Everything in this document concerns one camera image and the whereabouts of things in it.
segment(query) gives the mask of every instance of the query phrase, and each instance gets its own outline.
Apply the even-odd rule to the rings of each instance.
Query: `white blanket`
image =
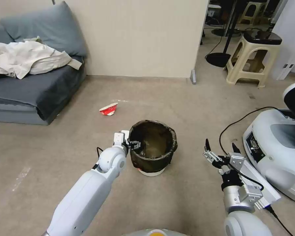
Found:
[[[82,63],[35,41],[0,43],[0,74],[23,79],[27,73],[42,74],[65,65],[79,69]]]

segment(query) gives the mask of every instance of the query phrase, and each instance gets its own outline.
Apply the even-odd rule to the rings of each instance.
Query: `crushed paper cup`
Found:
[[[108,106],[105,106],[105,107],[101,108],[99,110],[99,112],[102,113],[103,115],[109,115],[109,116],[113,115],[115,113],[116,108],[117,108],[117,104],[118,103],[112,103]]]

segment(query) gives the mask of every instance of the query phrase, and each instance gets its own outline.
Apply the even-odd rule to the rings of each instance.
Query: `trash bin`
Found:
[[[154,120],[142,120],[133,125],[129,141],[141,143],[139,149],[130,151],[130,156],[133,166],[147,176],[161,174],[171,162],[178,146],[175,131]]]

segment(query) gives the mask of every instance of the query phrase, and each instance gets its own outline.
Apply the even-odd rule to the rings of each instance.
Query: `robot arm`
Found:
[[[126,165],[129,146],[125,133],[115,133],[114,145],[101,153],[95,166],[62,199],[43,236],[78,236],[88,228]]]
[[[229,156],[217,156],[211,152],[208,140],[206,140],[203,155],[216,168],[222,176],[221,185],[224,192],[224,205],[228,213],[224,222],[224,229],[227,236],[272,236],[268,227],[254,214],[254,205],[262,198],[259,187],[246,184],[247,179],[240,179],[238,171],[246,162],[246,158],[240,153],[231,152]]]
[[[88,228],[106,200],[115,178],[124,169],[128,148],[136,149],[140,143],[127,143],[128,131],[115,133],[114,145],[105,149],[94,167],[85,172],[56,207],[50,226],[42,236],[79,236]],[[224,223],[227,236],[272,236],[267,226],[255,215],[254,203],[262,193],[258,187],[243,183],[238,170],[244,157],[232,153],[230,157],[217,156],[211,152],[207,141],[204,156],[219,169],[222,175],[225,210]]]

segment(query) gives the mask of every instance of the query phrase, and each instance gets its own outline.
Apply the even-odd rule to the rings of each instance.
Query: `plastic stool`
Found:
[[[245,31],[224,67],[224,70],[228,70],[226,81],[234,85],[240,78],[255,79],[259,80],[258,87],[264,87],[281,43],[282,39],[275,33],[253,30]],[[254,52],[256,52],[255,57],[249,59],[249,56]],[[263,65],[263,59],[267,52],[270,55],[266,65]],[[246,63],[250,64],[250,67],[247,71],[244,71]]]
[[[256,9],[255,9],[252,16],[247,16],[246,15],[247,10],[252,5],[255,5]],[[244,12],[243,12],[243,14],[241,16],[241,18],[239,20],[239,23],[241,23],[243,20],[248,20],[250,25],[253,25],[255,20],[263,15],[265,9],[266,9],[266,2],[264,2],[264,3],[261,3],[261,2],[248,2],[248,5],[245,8],[245,10],[244,10]]]

